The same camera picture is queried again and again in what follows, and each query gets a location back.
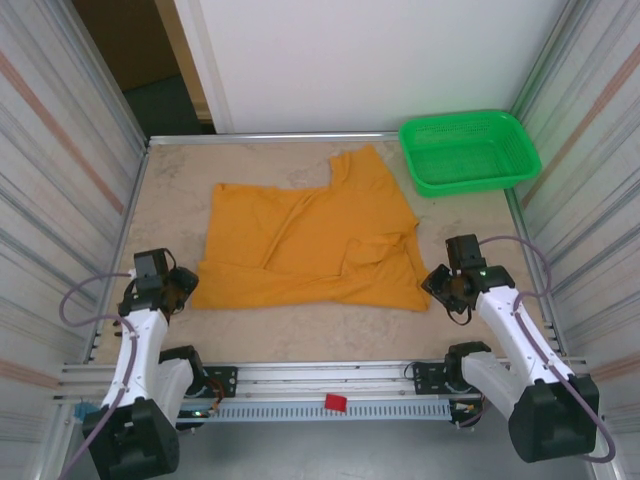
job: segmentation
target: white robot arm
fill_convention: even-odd
[[[169,269],[166,252],[134,255],[136,277],[118,305],[126,321],[115,375],[101,409],[82,424],[85,438],[95,435],[89,451],[102,480],[140,480],[175,471],[180,405],[185,394],[198,393],[205,383],[192,346],[160,351],[171,315],[184,308],[198,284],[198,277],[175,260]],[[110,408],[115,410],[101,427]]]
[[[446,245],[451,269],[440,265],[422,287],[456,323],[466,325],[475,310],[491,327],[510,365],[507,369],[481,342],[456,345],[445,357],[451,383],[477,388],[500,411],[526,462],[592,452],[596,424],[567,390],[567,385],[573,387],[597,413],[599,393],[591,377],[576,376],[557,357],[519,301],[504,267],[487,266],[475,235],[450,238]],[[452,312],[466,312],[467,322],[457,322]]]

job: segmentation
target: table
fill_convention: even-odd
[[[502,191],[443,198],[419,196],[398,142],[372,142],[420,219],[418,239],[425,266],[447,263],[445,239],[475,233],[479,239],[514,234]],[[363,142],[155,145],[150,150],[119,271],[133,267],[135,252],[167,247],[178,264],[196,271],[204,254],[216,183],[305,188],[328,184],[328,159]],[[520,245],[501,241],[482,247],[490,264],[504,265],[520,290],[531,279]],[[110,311],[127,284],[116,282]],[[537,303],[529,313],[544,327]],[[96,363],[114,364],[120,339],[106,324]],[[460,327],[432,302],[426,313],[330,302],[253,310],[193,310],[172,317],[165,347],[194,345],[205,363],[374,361],[441,358],[452,344],[486,342],[503,355],[495,336],[476,315]]]

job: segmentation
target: green basket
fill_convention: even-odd
[[[416,190],[425,197],[511,188],[540,173],[529,136],[505,112],[417,118],[399,136]]]

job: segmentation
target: red block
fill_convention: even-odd
[[[347,411],[347,397],[327,393],[327,398],[324,401],[324,408],[344,413]]]

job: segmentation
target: white wall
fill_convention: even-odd
[[[176,0],[221,133],[508,110],[564,0]]]

